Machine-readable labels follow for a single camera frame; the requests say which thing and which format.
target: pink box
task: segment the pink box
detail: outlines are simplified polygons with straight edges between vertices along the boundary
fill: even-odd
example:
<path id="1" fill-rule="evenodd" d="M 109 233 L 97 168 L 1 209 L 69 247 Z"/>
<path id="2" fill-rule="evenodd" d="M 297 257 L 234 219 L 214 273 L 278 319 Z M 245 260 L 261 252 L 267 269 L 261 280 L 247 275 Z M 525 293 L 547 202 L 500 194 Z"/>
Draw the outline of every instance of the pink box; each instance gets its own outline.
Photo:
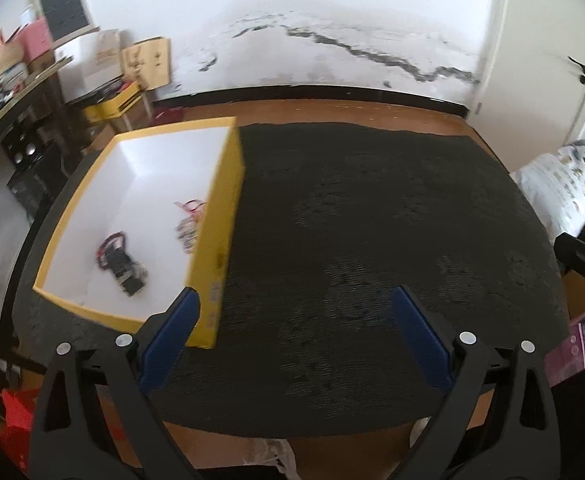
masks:
<path id="1" fill-rule="evenodd" d="M 30 63 L 52 48 L 52 36 L 45 18 L 26 25 L 15 34 L 13 41 L 18 41 L 24 46 L 24 62 L 26 63 Z"/>
<path id="2" fill-rule="evenodd" d="M 585 341 L 581 325 L 572 325 L 568 338 L 547 354 L 544 361 L 550 386 L 585 370 Z"/>

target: black rug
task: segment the black rug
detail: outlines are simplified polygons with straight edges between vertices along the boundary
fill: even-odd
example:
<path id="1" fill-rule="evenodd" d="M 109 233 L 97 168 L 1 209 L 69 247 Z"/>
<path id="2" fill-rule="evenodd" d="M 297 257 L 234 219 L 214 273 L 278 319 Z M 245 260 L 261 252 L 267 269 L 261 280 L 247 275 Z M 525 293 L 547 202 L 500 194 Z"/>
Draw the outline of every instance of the black rug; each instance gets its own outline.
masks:
<path id="1" fill-rule="evenodd" d="M 391 318 L 400 284 L 489 344 L 528 338 L 545 352 L 567 335 L 546 233 L 471 139 L 352 124 L 247 126 L 241 139 L 218 344 L 185 351 L 152 395 L 164 420 L 310 436 L 430 415 L 439 393 Z M 14 317 L 43 361 L 63 338 L 88 347 L 114 335 L 42 298 Z"/>

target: white door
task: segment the white door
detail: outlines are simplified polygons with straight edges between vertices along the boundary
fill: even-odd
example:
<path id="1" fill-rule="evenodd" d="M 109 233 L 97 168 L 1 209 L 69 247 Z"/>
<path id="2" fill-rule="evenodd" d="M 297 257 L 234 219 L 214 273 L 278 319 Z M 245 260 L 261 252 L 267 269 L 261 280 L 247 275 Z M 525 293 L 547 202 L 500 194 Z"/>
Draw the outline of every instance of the white door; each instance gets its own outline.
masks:
<path id="1" fill-rule="evenodd" d="M 585 0 L 508 0 L 467 122 L 509 171 L 565 142 L 585 98 Z"/>

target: electronic component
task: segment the electronic component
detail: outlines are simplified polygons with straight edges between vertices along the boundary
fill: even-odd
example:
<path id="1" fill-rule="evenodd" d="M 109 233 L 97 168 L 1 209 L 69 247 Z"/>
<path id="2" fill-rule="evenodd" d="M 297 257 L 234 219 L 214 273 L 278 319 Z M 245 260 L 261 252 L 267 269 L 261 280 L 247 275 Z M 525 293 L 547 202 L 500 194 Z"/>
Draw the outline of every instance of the electronic component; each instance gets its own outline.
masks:
<path id="1" fill-rule="evenodd" d="M 96 251 L 96 262 L 100 269 L 112 271 L 122 290 L 133 296 L 146 285 L 148 272 L 141 262 L 128 256 L 125 248 L 126 235 L 123 232 L 112 234 Z"/>
<path id="2" fill-rule="evenodd" d="M 191 253 L 197 237 L 197 227 L 204 216 L 205 202 L 201 200 L 189 200 L 185 204 L 175 202 L 175 205 L 188 215 L 176 227 L 176 237 L 184 247 L 184 251 Z"/>

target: cardboard box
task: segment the cardboard box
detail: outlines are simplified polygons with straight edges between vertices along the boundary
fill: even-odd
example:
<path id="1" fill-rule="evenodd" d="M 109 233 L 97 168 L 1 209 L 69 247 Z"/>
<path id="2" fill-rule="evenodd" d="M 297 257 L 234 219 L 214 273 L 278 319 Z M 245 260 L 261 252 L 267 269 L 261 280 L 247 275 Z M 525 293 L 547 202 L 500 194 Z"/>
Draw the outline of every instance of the cardboard box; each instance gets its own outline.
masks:
<path id="1" fill-rule="evenodd" d="M 142 93 L 120 117 L 111 118 L 109 122 L 118 134 L 150 126 L 152 124 L 152 109 L 146 94 Z"/>
<path id="2" fill-rule="evenodd" d="M 565 299 L 570 321 L 585 317 L 585 278 L 573 270 L 561 278 L 565 288 Z"/>
<path id="3" fill-rule="evenodd" d="M 29 74 L 39 74 L 46 70 L 49 66 L 53 66 L 55 63 L 54 59 L 54 52 L 52 50 L 48 50 L 41 54 L 41 56 L 33 59 L 30 63 L 28 63 L 28 73 Z"/>
<path id="4" fill-rule="evenodd" d="M 83 109 L 86 119 L 91 123 L 98 123 L 108 119 L 121 117 L 141 97 L 141 89 L 136 81 L 130 83 L 113 97 L 99 101 L 97 104 Z"/>
<path id="5" fill-rule="evenodd" d="M 118 30 L 90 32 L 54 51 L 55 59 L 72 56 L 59 70 L 64 101 L 69 103 L 122 75 Z"/>
<path id="6" fill-rule="evenodd" d="M 138 81 L 143 90 L 170 83 L 170 40 L 151 38 L 124 48 L 124 74 Z"/>
<path id="7" fill-rule="evenodd" d="M 13 41 L 18 41 L 23 46 L 26 63 L 30 63 L 52 48 L 52 36 L 45 18 L 26 25 L 15 34 Z"/>
<path id="8" fill-rule="evenodd" d="M 108 142 L 114 139 L 117 132 L 114 131 L 109 123 L 102 123 L 93 126 L 89 134 L 93 141 L 87 148 L 81 150 L 83 156 L 92 152 L 100 152 L 108 145 Z"/>
<path id="9" fill-rule="evenodd" d="M 187 345 L 212 348 L 243 173 L 234 118 L 115 136 L 67 204 L 33 290 L 60 308 L 132 334 L 191 286 L 200 316 Z M 194 246 L 186 248 L 175 229 L 188 217 L 175 203 L 190 200 L 205 208 Z M 126 251 L 148 271 L 146 285 L 133 296 L 95 261 L 99 245 L 115 232 L 126 234 Z"/>

